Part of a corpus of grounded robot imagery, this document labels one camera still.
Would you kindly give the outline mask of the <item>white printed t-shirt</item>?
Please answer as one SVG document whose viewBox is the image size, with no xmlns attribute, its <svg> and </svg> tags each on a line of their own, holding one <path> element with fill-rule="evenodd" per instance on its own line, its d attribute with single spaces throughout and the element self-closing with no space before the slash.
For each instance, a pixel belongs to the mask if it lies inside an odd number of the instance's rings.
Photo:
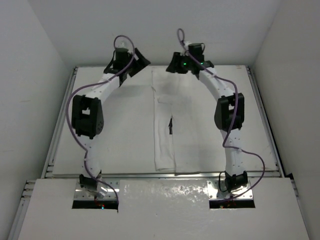
<svg viewBox="0 0 320 240">
<path fill-rule="evenodd" d="M 154 161 L 160 172 L 204 173 L 225 167 L 214 123 L 216 100 L 192 74 L 153 69 Z"/>
</svg>

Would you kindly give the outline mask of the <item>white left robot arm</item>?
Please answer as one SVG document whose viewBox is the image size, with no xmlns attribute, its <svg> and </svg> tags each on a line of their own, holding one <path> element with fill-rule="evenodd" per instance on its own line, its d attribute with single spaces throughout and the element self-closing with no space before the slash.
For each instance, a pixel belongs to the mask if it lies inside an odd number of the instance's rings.
<svg viewBox="0 0 320 240">
<path fill-rule="evenodd" d="M 110 184 L 103 181 L 100 162 L 94 156 L 97 138 L 105 124 L 103 103 L 127 77 L 133 77 L 148 65 L 150 61 L 138 48 L 130 51 L 125 47 L 117 47 L 101 79 L 97 83 L 79 87 L 68 100 L 67 123 L 75 141 L 84 150 L 84 172 L 79 176 L 79 184 L 98 196 L 104 196 L 107 189 L 111 188 Z"/>
</svg>

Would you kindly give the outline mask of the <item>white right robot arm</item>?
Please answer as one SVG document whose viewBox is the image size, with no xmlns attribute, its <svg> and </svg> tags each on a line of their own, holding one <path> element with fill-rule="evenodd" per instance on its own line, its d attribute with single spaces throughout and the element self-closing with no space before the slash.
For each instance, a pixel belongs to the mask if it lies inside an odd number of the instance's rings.
<svg viewBox="0 0 320 240">
<path fill-rule="evenodd" d="M 225 149 L 225 192 L 248 184 L 248 174 L 241 158 L 240 130 L 245 120 L 245 98 L 231 80 L 219 77 L 214 65 L 205 60 L 203 43 L 181 41 L 184 52 L 174 52 L 166 71 L 191 72 L 206 86 L 216 100 L 214 123 L 220 130 Z"/>
</svg>

